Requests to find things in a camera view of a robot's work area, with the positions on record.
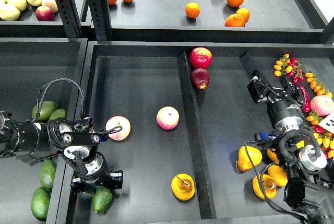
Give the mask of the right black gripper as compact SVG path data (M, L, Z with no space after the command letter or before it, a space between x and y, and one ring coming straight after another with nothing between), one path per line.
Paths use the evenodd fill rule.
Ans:
M248 92L254 103L266 103L273 129L299 129L304 122L301 106L305 102L299 87L286 76L281 76L280 84L286 97L282 98L282 89L271 86L262 72L256 69L251 73L251 77L247 85Z

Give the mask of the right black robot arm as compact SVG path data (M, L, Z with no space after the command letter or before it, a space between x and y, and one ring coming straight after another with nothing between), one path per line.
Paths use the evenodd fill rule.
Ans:
M250 96L255 103L266 104L273 127L272 133L256 133L254 142L272 150L287 173L284 201L292 209L289 215L301 223L333 223L333 163L313 133L302 127L305 92L285 76L276 88L257 68L248 74Z

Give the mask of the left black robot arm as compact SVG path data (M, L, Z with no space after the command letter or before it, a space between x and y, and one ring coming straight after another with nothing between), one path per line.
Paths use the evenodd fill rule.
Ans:
M123 171L111 172L106 159L98 152L98 145L109 134L118 133L122 126L110 130L95 130L92 117L80 111L81 119L70 121L61 117L46 123L38 122L47 90L59 79L40 89L37 113L31 121L12 120L11 113L1 111L1 158L17 157L27 161L44 161L60 156L73 169L71 188L75 193L95 193L102 186L110 191L123 186Z

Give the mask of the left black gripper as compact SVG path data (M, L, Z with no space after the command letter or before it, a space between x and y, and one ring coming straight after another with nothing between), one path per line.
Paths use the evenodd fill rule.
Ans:
M109 190L120 190L123 187L123 170L109 172L103 154L97 152L94 159L85 163L88 171L86 175L78 175L71 181L74 194L91 194L93 188L103 186Z

